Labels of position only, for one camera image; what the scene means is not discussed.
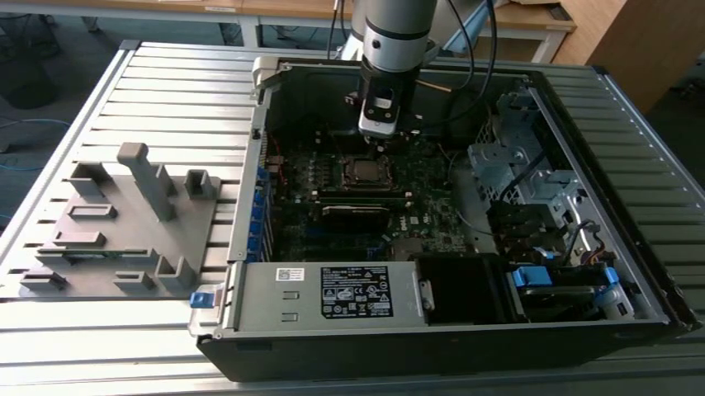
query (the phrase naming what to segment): aluminum extrusion table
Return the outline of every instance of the aluminum extrusion table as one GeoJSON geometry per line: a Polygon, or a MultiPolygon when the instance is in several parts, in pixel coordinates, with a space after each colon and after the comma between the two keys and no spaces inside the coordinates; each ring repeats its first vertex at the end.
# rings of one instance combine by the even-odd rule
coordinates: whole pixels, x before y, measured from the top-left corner
{"type": "MultiPolygon", "coordinates": [[[[110,172],[127,172],[111,159],[126,141],[148,144],[150,160],[164,163],[171,175],[180,176],[198,166],[223,179],[203,278],[207,283],[222,281],[255,105],[250,70],[264,54],[325,57],[314,51],[206,45],[127,43],[122,47],[0,239],[0,286],[11,287],[16,281],[11,269],[32,264],[37,243],[52,233],[52,222],[72,194],[71,185],[62,181],[72,163],[114,161],[106,164],[110,172]]],[[[463,64],[462,60],[439,63],[463,64]]],[[[519,65],[503,63],[501,67],[519,65]]],[[[557,90],[690,306],[705,312],[700,186],[608,75],[582,67],[545,65],[537,69],[557,90]]],[[[702,330],[564,370],[238,384],[200,355],[186,330],[190,315],[188,303],[175,300],[4,302],[0,385],[9,386],[0,388],[0,394],[292,390],[330,394],[509,384],[534,384],[542,391],[565,393],[569,381],[588,381],[582,384],[592,391],[612,386],[616,379],[625,386],[641,384],[648,389],[681,389],[684,381],[696,387],[705,384],[702,377],[694,377],[705,373],[702,330]]]]}

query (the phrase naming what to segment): warning label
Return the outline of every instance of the warning label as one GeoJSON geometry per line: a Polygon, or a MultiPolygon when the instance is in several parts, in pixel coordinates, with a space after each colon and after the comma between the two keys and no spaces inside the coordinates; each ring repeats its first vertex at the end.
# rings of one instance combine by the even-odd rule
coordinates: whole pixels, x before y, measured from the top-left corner
{"type": "Polygon", "coordinates": [[[321,313],[327,319],[393,317],[387,268],[321,268],[321,313]]]}

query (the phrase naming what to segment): floor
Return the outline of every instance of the floor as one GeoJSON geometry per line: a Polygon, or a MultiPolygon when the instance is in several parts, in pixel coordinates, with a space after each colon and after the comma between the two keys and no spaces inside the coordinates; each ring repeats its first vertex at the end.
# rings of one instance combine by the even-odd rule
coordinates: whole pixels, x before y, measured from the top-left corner
{"type": "MultiPolygon", "coordinates": [[[[99,33],[88,33],[79,17],[56,16],[53,34],[62,46],[62,53],[45,60],[44,66],[51,79],[60,88],[59,100],[31,111],[13,109],[0,98],[0,126],[3,117],[15,120],[49,118],[71,122],[80,111],[86,98],[100,79],[103,71],[116,53],[120,42],[127,39],[175,42],[184,44],[222,45],[219,25],[202,22],[132,21],[100,18],[99,33]]],[[[263,44],[280,48],[325,50],[329,40],[327,29],[286,27],[282,34],[291,37],[278,40],[274,28],[263,30],[263,44]]],[[[231,27],[235,43],[242,45],[236,26],[231,27]]],[[[334,48],[343,38],[337,31],[334,48]]],[[[60,125],[19,124],[0,129],[0,148],[9,144],[9,150],[0,153],[0,165],[9,167],[41,167],[60,142],[64,128],[60,125]]],[[[39,175],[0,168],[0,232],[39,175]]]]}
{"type": "MultiPolygon", "coordinates": [[[[120,42],[126,39],[166,41],[188,44],[222,45],[223,37],[215,23],[174,21],[131,21],[100,18],[99,33],[88,33],[80,18],[57,16],[53,33],[63,52],[45,61],[45,69],[60,87],[60,99],[49,106],[32,111],[19,111],[0,99],[0,117],[12,119],[53,118],[72,121],[79,113],[94,85],[111,61],[120,42]]],[[[238,44],[236,27],[231,28],[238,44]]],[[[272,47],[325,50],[327,29],[286,28],[288,40],[278,40],[274,28],[263,30],[263,44],[272,47]]],[[[334,35],[334,46],[343,42],[339,31],[334,35]]],[[[664,140],[673,148],[696,179],[705,182],[702,145],[705,142],[705,97],[692,101],[678,99],[670,92],[658,103],[648,118],[664,140]]],[[[12,167],[41,167],[59,143],[64,129],[60,125],[19,124],[0,129],[1,143],[9,143],[9,151],[0,153],[0,165],[12,167]]],[[[8,223],[23,201],[39,172],[17,172],[0,168],[0,230],[8,223]]]]}

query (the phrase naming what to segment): circuit board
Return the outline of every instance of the circuit board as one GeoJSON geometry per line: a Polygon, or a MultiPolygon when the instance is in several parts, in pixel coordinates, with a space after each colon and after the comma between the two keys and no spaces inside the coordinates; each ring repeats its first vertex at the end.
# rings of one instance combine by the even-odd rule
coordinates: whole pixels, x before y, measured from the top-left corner
{"type": "Polygon", "coordinates": [[[417,252],[466,252],[438,143],[417,138],[371,153],[347,139],[325,144],[317,133],[313,144],[282,144],[270,167],[279,185],[272,259],[406,261],[417,252]],[[325,216],[334,210],[345,214],[331,224],[325,216]]]}

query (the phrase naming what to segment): cable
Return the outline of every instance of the cable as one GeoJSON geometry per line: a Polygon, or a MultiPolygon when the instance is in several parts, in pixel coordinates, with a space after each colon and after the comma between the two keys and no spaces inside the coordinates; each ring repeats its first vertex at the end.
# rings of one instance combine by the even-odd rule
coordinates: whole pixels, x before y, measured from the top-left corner
{"type": "Polygon", "coordinates": [[[538,163],[544,161],[544,158],[546,158],[546,153],[542,150],[541,153],[537,155],[537,157],[529,162],[523,171],[521,171],[521,173],[517,175],[514,180],[511,180],[509,184],[506,185],[505,189],[502,190],[502,193],[499,194],[499,198],[497,199],[499,202],[505,200],[505,196],[507,196],[509,191],[511,191],[511,189],[521,183],[525,177],[529,176],[529,173],[532,173],[532,171],[536,169],[536,167],[538,166],[538,163]]]}
{"type": "Polygon", "coordinates": [[[458,12],[458,9],[455,8],[455,4],[453,3],[453,0],[446,0],[446,2],[449,3],[450,10],[453,11],[453,14],[455,15],[455,20],[458,22],[458,27],[461,28],[462,37],[465,39],[465,44],[467,46],[467,52],[469,52],[470,71],[467,74],[467,78],[465,78],[465,82],[462,83],[461,87],[453,88],[454,90],[461,90],[469,86],[470,80],[473,80],[473,77],[475,76],[475,52],[473,51],[473,43],[470,41],[470,36],[467,35],[467,31],[465,30],[463,19],[461,18],[461,14],[458,12]]]}
{"type": "Polygon", "coordinates": [[[0,125],[0,129],[1,128],[5,128],[8,126],[12,126],[12,125],[16,125],[16,124],[21,124],[23,122],[37,122],[37,123],[49,123],[49,124],[62,124],[64,125],[67,128],[71,127],[71,124],[66,121],[62,121],[62,120],[52,120],[52,119],[48,119],[48,118],[31,118],[31,119],[27,119],[27,120],[12,120],[8,124],[4,124],[4,125],[0,125]]]}
{"type": "Polygon", "coordinates": [[[581,230],[592,224],[596,224],[596,222],[590,219],[585,219],[577,225],[576,229],[573,230],[573,233],[570,234],[570,237],[569,237],[569,242],[565,245],[565,256],[564,256],[564,261],[561,263],[564,266],[568,266],[570,263],[570,253],[573,252],[573,247],[576,246],[577,236],[581,233],[581,230]]]}
{"type": "Polygon", "coordinates": [[[341,0],[341,32],[343,33],[343,42],[349,40],[349,32],[345,30],[345,0],[341,0]]]}
{"type": "Polygon", "coordinates": [[[602,252],[605,252],[605,241],[597,236],[597,232],[593,233],[593,239],[598,242],[600,246],[594,248],[594,251],[590,253],[588,258],[582,261],[581,264],[592,264],[594,258],[597,258],[602,252]]]}
{"type": "Polygon", "coordinates": [[[487,231],[482,231],[473,224],[470,224],[470,222],[463,218],[463,215],[461,214],[461,210],[455,209],[455,214],[458,215],[458,218],[465,223],[465,225],[467,225],[473,231],[475,231],[477,233],[483,233],[485,235],[489,235],[490,237],[494,236],[493,233],[489,233],[487,231]]]}
{"type": "Polygon", "coordinates": [[[0,169],[7,169],[8,171],[31,172],[40,171],[44,169],[44,167],[8,167],[7,165],[0,165],[0,169]]]}
{"type": "Polygon", "coordinates": [[[314,37],[314,36],[317,35],[317,33],[318,33],[318,29],[319,29],[319,28],[315,28],[315,29],[313,30],[313,33],[311,33],[311,35],[309,36],[309,40],[305,41],[305,44],[309,44],[309,43],[311,42],[313,37],[314,37]]]}
{"type": "Polygon", "coordinates": [[[333,8],[333,21],[330,22],[329,44],[326,45],[326,59],[331,60],[333,31],[335,30],[335,20],[338,18],[338,4],[333,8]]]}
{"type": "Polygon", "coordinates": [[[443,150],[443,146],[441,144],[438,144],[438,149],[441,150],[441,154],[445,156],[445,159],[447,159],[450,161],[449,154],[446,154],[446,152],[443,150]]]}
{"type": "Polygon", "coordinates": [[[442,126],[455,120],[459,120],[470,112],[470,110],[473,110],[477,103],[481,101],[482,97],[485,96],[485,93],[487,92],[489,80],[493,77],[493,71],[494,71],[494,61],[497,60],[497,15],[494,14],[493,0],[485,0],[485,3],[487,4],[489,23],[490,23],[490,31],[491,31],[493,37],[491,37],[490,55],[489,55],[489,63],[487,63],[487,74],[485,74],[485,81],[482,82],[481,93],[477,95],[477,98],[470,103],[467,110],[461,111],[458,114],[451,115],[450,117],[442,120],[423,123],[421,125],[422,128],[433,128],[435,126],[442,126]]]}
{"type": "Polygon", "coordinates": [[[449,175],[446,177],[446,180],[449,181],[450,180],[450,173],[453,172],[453,163],[455,162],[455,158],[457,156],[461,154],[461,151],[458,151],[455,153],[455,155],[453,156],[453,158],[450,159],[450,164],[449,164],[449,175]]]}

